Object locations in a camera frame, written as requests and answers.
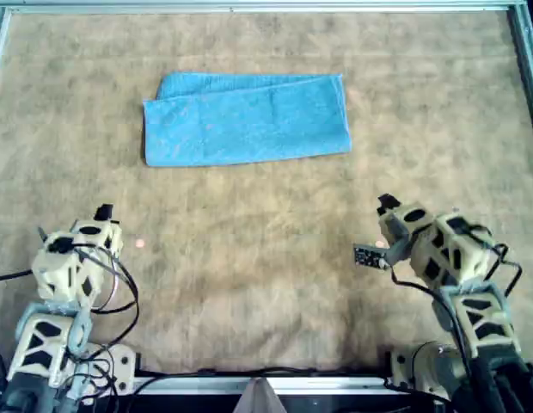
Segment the cream right gripper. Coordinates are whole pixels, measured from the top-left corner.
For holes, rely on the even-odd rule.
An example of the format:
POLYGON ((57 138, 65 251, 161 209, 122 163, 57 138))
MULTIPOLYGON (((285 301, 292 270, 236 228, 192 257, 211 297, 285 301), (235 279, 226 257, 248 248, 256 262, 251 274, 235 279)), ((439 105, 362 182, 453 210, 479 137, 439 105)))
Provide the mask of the cream right gripper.
POLYGON ((392 194, 382 194, 378 200, 379 225, 389 244, 384 259, 388 264, 407 260, 417 237, 432 224, 434 215, 420 203, 401 204, 392 194))

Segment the cream left gripper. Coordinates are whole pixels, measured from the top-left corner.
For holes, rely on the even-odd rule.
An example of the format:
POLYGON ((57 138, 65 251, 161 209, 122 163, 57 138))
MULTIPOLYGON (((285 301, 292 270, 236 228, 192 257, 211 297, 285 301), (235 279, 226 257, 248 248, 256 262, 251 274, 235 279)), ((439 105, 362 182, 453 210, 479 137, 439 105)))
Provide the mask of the cream left gripper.
POLYGON ((112 204, 102 204, 96 209, 95 220, 76 220, 70 228, 74 244, 89 248, 104 249, 118 257, 123 249, 122 230, 117 222, 110 220, 112 204))

